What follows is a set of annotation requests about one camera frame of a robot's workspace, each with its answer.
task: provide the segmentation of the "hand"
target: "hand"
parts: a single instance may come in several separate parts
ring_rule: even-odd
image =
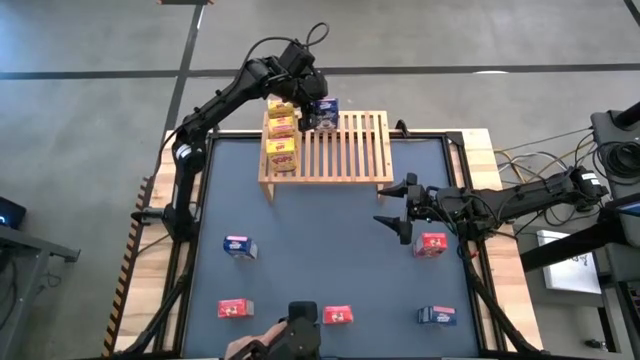
[[[238,351],[240,351],[243,347],[245,347],[248,343],[252,342],[253,340],[260,340],[260,342],[263,343],[265,346],[269,346],[273,341],[273,339],[275,339],[275,337],[278,336],[278,334],[280,334],[282,330],[284,330],[284,328],[286,327],[287,327],[287,322],[283,321],[281,323],[277,323],[273,325],[269,330],[267,330],[266,333],[264,333],[264,335],[245,336],[245,337],[241,337],[236,341],[232,341],[227,346],[227,352],[225,353],[224,358],[225,359],[231,358],[233,355],[235,355]]]

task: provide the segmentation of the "metal stand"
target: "metal stand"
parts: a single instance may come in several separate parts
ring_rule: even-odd
[[[15,291],[15,304],[6,301],[0,305],[0,314],[9,318],[0,329],[0,360],[15,359],[15,350],[27,322],[50,256],[60,256],[65,262],[76,262],[80,250],[69,249],[11,228],[0,226],[0,255],[5,258],[6,272],[12,274],[11,287]]]
[[[520,254],[525,272],[559,263],[609,243],[626,244],[618,218],[604,220],[590,228]]]

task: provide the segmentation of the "yellow black hazard tape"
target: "yellow black hazard tape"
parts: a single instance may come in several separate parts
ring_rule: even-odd
[[[149,200],[151,199],[152,184],[153,182],[150,181],[149,178],[143,178],[143,183],[140,185],[140,191],[136,199],[136,209],[142,211],[148,206]],[[135,266],[135,254],[138,251],[138,246],[140,245],[143,227],[144,226],[141,223],[131,220],[129,239],[127,239],[127,246],[124,251],[122,265],[120,266],[120,276],[118,276],[118,284],[116,285],[116,295],[113,298],[113,308],[111,309],[111,314],[109,314],[107,333],[104,337],[102,356],[109,356],[113,354],[114,351],[116,337],[118,335],[118,330],[120,329],[120,322],[122,321],[124,304],[127,300],[127,293],[129,292],[131,275],[133,274],[133,268]]]

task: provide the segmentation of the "dark gray tabletop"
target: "dark gray tabletop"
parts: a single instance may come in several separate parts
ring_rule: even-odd
[[[476,356],[473,318],[458,241],[437,259],[415,259],[409,246],[372,219],[402,214],[404,201],[376,199],[373,185],[276,187],[269,205],[257,183],[260,144],[219,140],[213,156],[187,319],[185,357],[222,357],[227,344],[263,333],[295,300],[351,305],[354,323],[322,326],[323,356]],[[418,174],[424,185],[448,186],[439,140],[394,141],[394,176]],[[416,223],[414,235],[445,232]],[[247,235],[258,259],[222,249],[226,235]],[[219,300],[248,298],[255,316],[219,319]],[[427,305],[457,309],[455,327],[420,325]]]

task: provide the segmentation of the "wooden rack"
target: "wooden rack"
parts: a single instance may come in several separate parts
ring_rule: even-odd
[[[290,172],[269,167],[267,124],[265,113],[258,183],[269,202],[276,184],[374,184],[381,189],[393,183],[386,111],[341,111],[335,131],[297,132],[298,164]]]

